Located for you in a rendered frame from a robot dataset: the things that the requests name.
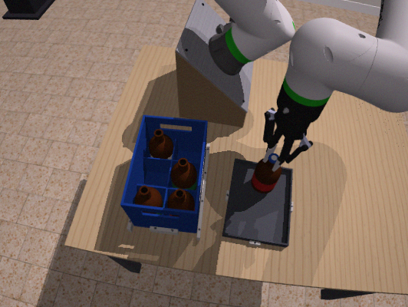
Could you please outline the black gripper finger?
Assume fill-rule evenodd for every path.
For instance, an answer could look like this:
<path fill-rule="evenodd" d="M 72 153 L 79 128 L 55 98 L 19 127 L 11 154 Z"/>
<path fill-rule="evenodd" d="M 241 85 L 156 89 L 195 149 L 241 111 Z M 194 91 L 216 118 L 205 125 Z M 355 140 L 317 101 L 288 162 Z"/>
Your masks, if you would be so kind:
<path fill-rule="evenodd" d="M 263 160 L 264 163 L 268 161 L 269 155 L 275 152 L 277 143 L 279 142 L 282 136 L 282 134 L 280 133 L 283 127 L 281 127 L 278 124 L 278 126 L 275 129 L 275 119 L 274 119 L 275 112 L 277 111 L 275 111 L 273 107 L 265 112 L 265 129 L 264 129 L 263 141 L 268 144 L 268 148 L 266 150 L 266 154 Z M 275 132 L 274 132 L 274 129 L 275 129 Z"/>
<path fill-rule="evenodd" d="M 285 134 L 284 145 L 283 145 L 283 148 L 281 149 L 280 156 L 278 157 L 278 159 L 275 162 L 275 165 L 272 168 L 272 170 L 274 172 L 284 162 L 290 163 L 294 158 L 296 158 L 297 155 L 300 154 L 300 152 L 308 150 L 313 145 L 313 142 L 310 141 L 310 140 L 308 141 L 308 139 L 304 135 L 304 138 L 301 140 L 300 144 L 298 145 L 299 147 L 292 154 L 290 154 L 291 148 L 292 148 L 293 143 L 294 143 L 294 140 L 290 140 L 291 135 L 292 135 L 292 132 L 290 132 L 290 131 L 287 131 L 286 134 Z"/>

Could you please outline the brown glass bottle with red label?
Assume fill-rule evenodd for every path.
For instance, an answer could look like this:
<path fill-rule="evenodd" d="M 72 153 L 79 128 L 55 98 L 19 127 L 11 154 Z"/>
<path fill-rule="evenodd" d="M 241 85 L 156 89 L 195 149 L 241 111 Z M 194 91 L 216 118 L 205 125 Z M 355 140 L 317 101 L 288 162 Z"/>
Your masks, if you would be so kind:
<path fill-rule="evenodd" d="M 276 153 L 271 153 L 268 157 L 268 161 L 264 163 L 263 158 L 257 163 L 251 181 L 252 187 L 257 192 L 270 193 L 274 189 L 281 176 L 281 167 L 275 172 L 272 170 L 278 157 Z"/>

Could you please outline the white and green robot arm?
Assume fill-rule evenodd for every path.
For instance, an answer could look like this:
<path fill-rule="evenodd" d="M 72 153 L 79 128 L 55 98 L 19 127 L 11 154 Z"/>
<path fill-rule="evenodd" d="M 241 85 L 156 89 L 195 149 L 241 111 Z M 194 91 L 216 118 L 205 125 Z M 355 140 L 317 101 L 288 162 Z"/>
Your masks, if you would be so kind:
<path fill-rule="evenodd" d="M 230 16 L 209 39 L 212 59 L 224 73 L 236 75 L 291 40 L 277 98 L 287 119 L 316 121 L 333 91 L 384 111 L 408 111 L 408 0 L 381 0 L 375 37 L 333 18 L 310 20 L 295 32 L 279 0 L 215 2 Z"/>

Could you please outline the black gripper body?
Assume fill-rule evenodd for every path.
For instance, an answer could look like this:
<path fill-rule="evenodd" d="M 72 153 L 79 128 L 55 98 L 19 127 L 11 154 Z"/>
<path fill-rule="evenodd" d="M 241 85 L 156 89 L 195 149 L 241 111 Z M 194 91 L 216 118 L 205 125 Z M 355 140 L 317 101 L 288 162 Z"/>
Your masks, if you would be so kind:
<path fill-rule="evenodd" d="M 275 118 L 276 126 L 280 124 L 283 127 L 280 134 L 284 135 L 284 137 L 287 131 L 292 132 L 290 140 L 302 140 L 304 138 L 304 135 L 305 136 L 307 135 L 307 129 L 310 124 L 295 123 L 287 119 L 285 116 L 283 116 L 282 113 L 279 111 L 279 109 L 277 110 L 277 113 L 275 112 L 274 118 Z M 276 118 L 278 118 L 278 121 Z M 293 133 L 293 131 L 295 131 L 296 133 Z"/>

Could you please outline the blue plastic bottle crate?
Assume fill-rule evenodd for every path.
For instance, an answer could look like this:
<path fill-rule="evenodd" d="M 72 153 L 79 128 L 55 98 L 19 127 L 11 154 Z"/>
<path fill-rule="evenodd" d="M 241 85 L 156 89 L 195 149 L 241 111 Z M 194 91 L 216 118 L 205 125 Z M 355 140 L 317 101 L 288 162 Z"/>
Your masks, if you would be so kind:
<path fill-rule="evenodd" d="M 192 130 L 176 130 L 160 128 L 161 124 L 192 127 L 177 122 L 159 122 L 140 128 L 120 205 L 134 226 L 146 228 L 157 226 L 178 229 L 179 232 L 197 233 L 207 134 L 195 127 L 192 127 Z M 171 138 L 173 142 L 172 160 L 150 156 L 149 142 L 156 129 L 161 129 L 163 134 Z M 195 201 L 195 211 L 167 207 L 169 195 L 178 189 L 173 188 L 171 169 L 180 158 L 186 158 L 196 168 L 196 190 L 183 189 L 192 194 Z M 135 204 L 137 191 L 144 184 L 161 193 L 164 208 Z M 151 213 L 143 213 L 142 211 Z M 162 215 L 153 213 L 162 213 Z"/>

